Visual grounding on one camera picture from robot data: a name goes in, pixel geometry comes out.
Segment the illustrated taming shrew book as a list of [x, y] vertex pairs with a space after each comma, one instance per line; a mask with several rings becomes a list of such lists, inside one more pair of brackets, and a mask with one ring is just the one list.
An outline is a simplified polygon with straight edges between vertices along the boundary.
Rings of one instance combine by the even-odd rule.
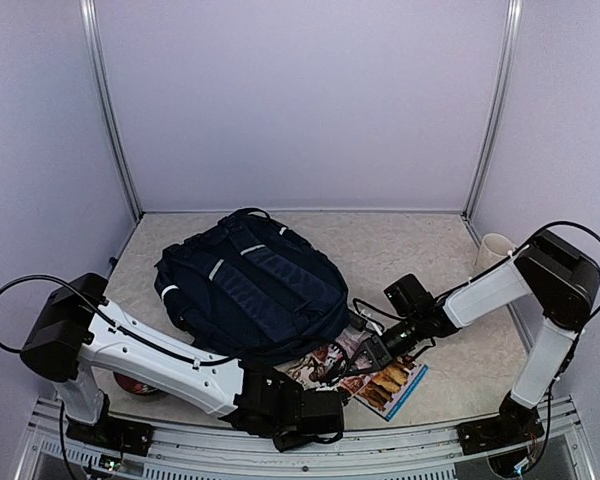
[[370, 380], [369, 375], [341, 378], [345, 367], [342, 353], [332, 346], [323, 346], [290, 364], [285, 373], [305, 390], [331, 387], [347, 397], [357, 394]]

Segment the navy blue student backpack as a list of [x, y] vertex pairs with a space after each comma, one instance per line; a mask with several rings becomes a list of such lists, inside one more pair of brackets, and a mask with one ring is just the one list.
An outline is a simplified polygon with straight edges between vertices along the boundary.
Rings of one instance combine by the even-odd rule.
[[336, 265], [258, 208], [165, 248], [155, 268], [170, 321], [200, 350], [275, 366], [349, 324], [349, 290]]

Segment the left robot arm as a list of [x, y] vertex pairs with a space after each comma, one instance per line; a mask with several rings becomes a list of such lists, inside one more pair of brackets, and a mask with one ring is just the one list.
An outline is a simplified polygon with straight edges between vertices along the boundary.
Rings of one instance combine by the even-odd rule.
[[24, 344], [9, 351], [54, 385], [69, 421], [70, 438], [127, 452], [127, 441], [152, 431], [147, 424], [134, 427], [108, 413], [109, 399], [93, 374], [100, 368], [184, 400], [238, 431], [269, 439], [280, 452], [342, 439], [340, 392], [306, 390], [266, 363], [297, 345], [323, 345], [326, 338], [299, 337], [224, 356], [187, 345], [137, 320], [106, 297], [108, 281], [96, 273], [71, 282], [47, 274], [26, 275], [1, 286], [0, 297], [33, 281], [54, 283], [57, 288]]

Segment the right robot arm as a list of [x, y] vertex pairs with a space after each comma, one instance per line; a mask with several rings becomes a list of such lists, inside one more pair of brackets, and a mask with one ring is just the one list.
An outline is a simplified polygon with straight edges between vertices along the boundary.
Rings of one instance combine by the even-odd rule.
[[385, 291], [397, 314], [395, 324], [366, 339], [353, 357], [365, 358], [367, 371], [378, 373], [423, 341], [460, 333], [502, 308], [519, 319], [519, 303], [535, 303], [542, 320], [529, 341], [525, 364], [491, 423], [498, 442], [515, 442], [569, 367], [587, 324], [600, 313], [598, 262], [554, 233], [556, 227], [600, 238], [577, 222], [550, 222], [495, 264], [438, 295], [408, 274]]

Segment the blue white booklet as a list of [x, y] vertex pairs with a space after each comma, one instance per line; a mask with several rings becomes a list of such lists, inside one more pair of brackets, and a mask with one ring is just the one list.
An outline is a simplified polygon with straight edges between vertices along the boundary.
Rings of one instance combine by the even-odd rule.
[[[417, 341], [404, 325], [387, 329], [382, 341], [393, 355], [393, 362], [383, 370], [368, 373], [369, 382], [350, 398], [358, 401], [385, 421], [391, 421], [410, 398], [428, 372], [428, 366], [418, 362], [418, 353], [411, 356]], [[362, 345], [351, 360], [363, 355]]]

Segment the floral ceramic mug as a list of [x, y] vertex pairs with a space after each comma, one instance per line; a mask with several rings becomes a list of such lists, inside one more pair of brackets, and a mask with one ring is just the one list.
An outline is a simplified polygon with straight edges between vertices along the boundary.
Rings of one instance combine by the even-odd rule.
[[507, 237], [498, 233], [488, 233], [481, 241], [474, 264], [475, 275], [486, 271], [488, 268], [507, 258], [516, 246]]

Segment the red floral plate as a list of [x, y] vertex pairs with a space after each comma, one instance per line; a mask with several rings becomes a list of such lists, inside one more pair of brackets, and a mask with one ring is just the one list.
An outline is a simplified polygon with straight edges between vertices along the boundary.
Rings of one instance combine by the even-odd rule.
[[132, 395], [133, 397], [154, 400], [162, 399], [168, 396], [166, 392], [156, 387], [117, 372], [113, 373], [113, 379], [121, 390]]

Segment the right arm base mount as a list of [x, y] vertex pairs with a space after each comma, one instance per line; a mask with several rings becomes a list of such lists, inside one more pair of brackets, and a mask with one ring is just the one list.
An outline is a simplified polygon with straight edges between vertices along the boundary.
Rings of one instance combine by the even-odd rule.
[[496, 415], [460, 423], [456, 431], [464, 455], [516, 445], [545, 434], [537, 407], [523, 406], [511, 398], [511, 393], [504, 397]]

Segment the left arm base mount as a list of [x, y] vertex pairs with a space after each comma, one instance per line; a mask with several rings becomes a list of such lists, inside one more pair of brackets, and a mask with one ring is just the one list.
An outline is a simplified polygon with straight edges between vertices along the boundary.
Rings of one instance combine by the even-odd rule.
[[122, 454], [146, 457], [151, 446], [155, 428], [144, 422], [111, 416], [110, 400], [104, 395], [98, 420], [93, 425], [67, 417], [67, 436], [87, 445], [115, 450]]

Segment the aluminium front rail frame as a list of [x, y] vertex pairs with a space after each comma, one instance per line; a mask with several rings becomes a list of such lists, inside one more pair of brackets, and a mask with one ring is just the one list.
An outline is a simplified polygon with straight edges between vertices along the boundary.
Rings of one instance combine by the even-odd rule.
[[122, 454], [108, 471], [101, 461], [117, 452], [59, 438], [58, 402], [40, 399], [16, 450], [10, 479], [66, 477], [64, 461], [92, 478], [109, 479], [456, 479], [471, 466], [490, 474], [490, 458], [513, 446], [466, 454], [458, 424], [353, 430], [333, 444], [310, 444], [285, 453], [271, 441], [229, 429], [150, 420], [153, 436], [144, 456]]

